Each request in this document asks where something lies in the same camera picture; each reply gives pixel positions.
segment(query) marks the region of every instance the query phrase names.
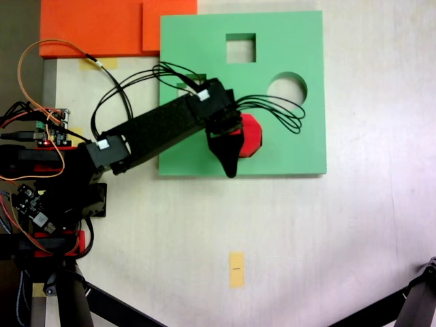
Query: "circuit board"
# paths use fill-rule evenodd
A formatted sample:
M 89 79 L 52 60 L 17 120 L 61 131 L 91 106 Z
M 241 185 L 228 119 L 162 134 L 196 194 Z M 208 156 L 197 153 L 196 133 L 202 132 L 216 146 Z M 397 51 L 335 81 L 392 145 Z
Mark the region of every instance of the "circuit board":
M 41 203 L 41 198 L 29 186 L 23 184 L 18 188 L 18 194 L 12 195 L 14 207 L 23 216 L 28 217 L 32 222 L 52 234 L 56 228 L 49 222 L 48 217 L 44 214 L 44 208 Z
M 69 118 L 69 110 L 68 109 L 59 109 L 61 112 L 56 112 L 53 114 L 53 117 L 58 119 L 61 124 L 60 126 L 68 129 L 68 118 Z M 57 146 L 71 146 L 72 142 L 68 140 L 67 134 L 64 131 L 59 131 L 58 129 L 49 129 L 50 137 L 46 131 L 45 122 L 36 121 L 36 129 L 43 133 L 43 138 L 38 140 L 37 146 L 39 148 L 50 148 L 52 147 L 52 140 Z

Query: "tripod leg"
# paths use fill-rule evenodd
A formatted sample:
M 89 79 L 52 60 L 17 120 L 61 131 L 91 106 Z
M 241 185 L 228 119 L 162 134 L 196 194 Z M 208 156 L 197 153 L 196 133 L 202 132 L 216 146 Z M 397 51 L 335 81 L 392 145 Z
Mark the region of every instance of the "tripod leg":
M 395 327 L 430 327 L 435 309 L 435 287 L 432 281 L 424 279 L 410 289 Z
M 349 317 L 346 317 L 330 327 L 385 326 L 398 317 L 405 301 L 404 294 L 407 294 L 407 287 L 381 299 Z
M 56 292 L 61 327 L 94 327 L 82 279 L 77 274 L 66 270 L 59 272 Z

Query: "cable bundle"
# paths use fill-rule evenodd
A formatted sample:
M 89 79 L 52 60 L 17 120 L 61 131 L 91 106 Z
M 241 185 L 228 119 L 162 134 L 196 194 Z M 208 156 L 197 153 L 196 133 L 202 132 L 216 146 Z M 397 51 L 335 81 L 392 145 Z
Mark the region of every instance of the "cable bundle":
M 298 111 L 300 111 L 300 114 L 294 114 L 294 111 L 291 111 L 276 102 L 272 102 L 268 98 L 285 101 L 295 106 Z M 306 112 L 302 106 L 291 100 L 276 97 L 274 95 L 247 95 L 237 100 L 236 105 L 239 110 L 259 108 L 269 111 L 283 126 L 286 127 L 288 131 L 293 134 L 299 134 L 301 132 L 301 120 L 306 117 Z
M 192 70 L 187 69 L 183 66 L 175 65 L 173 63 L 167 63 L 165 61 L 162 61 L 161 63 L 155 65 L 152 69 L 143 70 L 141 72 L 137 72 L 135 74 L 128 76 L 127 78 L 125 78 L 124 80 L 122 80 L 119 83 L 119 86 L 120 86 L 119 88 L 117 86 L 115 86 L 115 87 L 112 87 L 108 92 L 106 92 L 106 94 L 103 95 L 103 97 L 100 99 L 99 103 L 97 104 L 97 107 L 94 109 L 93 115 L 91 117 L 91 131 L 93 132 L 94 138 L 97 140 L 100 136 L 99 132 L 97 131 L 97 126 L 95 124 L 95 117 L 97 115 L 98 109 L 102 106 L 102 104 L 104 104 L 106 101 L 108 101 L 111 97 L 120 93 L 121 91 L 124 92 L 124 89 L 126 89 L 127 87 L 130 87 L 132 85 L 135 85 L 136 83 L 139 83 L 139 82 L 142 82 L 145 80 L 150 80 L 151 78 L 156 78 L 156 79 L 158 79 L 158 81 L 160 81 L 161 83 L 164 83 L 165 85 L 168 85 L 169 87 L 172 87 L 172 88 L 178 89 L 178 90 L 187 91 L 187 92 L 191 93 L 192 95 L 195 95 L 195 93 L 193 93 L 190 90 L 186 90 L 186 89 L 183 89 L 181 87 L 171 85 L 171 84 L 169 84 L 161 79 L 161 77 L 164 77 L 164 76 L 176 76 L 176 77 L 179 77 L 188 87 L 191 87 L 195 92 L 199 91 L 199 86 L 194 80 L 190 79 L 186 75 L 183 75 L 179 72 L 176 72 L 172 67 L 177 67 L 177 68 L 180 68 L 180 69 L 183 69 L 187 72 L 192 73 L 194 76 L 197 77 L 199 83 L 201 84 L 201 82 L 202 82 L 201 77 L 197 73 L 195 73 Z

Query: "connector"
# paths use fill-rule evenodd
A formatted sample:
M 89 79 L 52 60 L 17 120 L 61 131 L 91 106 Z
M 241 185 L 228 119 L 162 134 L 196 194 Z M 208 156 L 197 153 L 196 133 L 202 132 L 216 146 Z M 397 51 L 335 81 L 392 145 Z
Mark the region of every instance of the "connector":
M 44 133 L 34 132 L 34 131 L 15 131 L 13 133 L 0 134 L 0 139 L 2 140 L 21 141 L 21 142 L 32 142 L 36 140 L 42 140 L 43 138 L 44 138 Z

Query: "circular hole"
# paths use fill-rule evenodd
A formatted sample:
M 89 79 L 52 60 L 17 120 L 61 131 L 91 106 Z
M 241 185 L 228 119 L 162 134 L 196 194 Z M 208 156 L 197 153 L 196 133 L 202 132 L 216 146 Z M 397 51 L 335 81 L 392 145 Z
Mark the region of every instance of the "circular hole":
M 307 85 L 305 80 L 303 80 L 298 74 L 283 72 L 277 74 L 271 80 L 267 94 L 275 97 L 282 97 L 301 106 L 307 98 Z M 294 110 L 296 108 L 289 102 L 280 99 L 270 98 L 269 100 L 288 110 Z

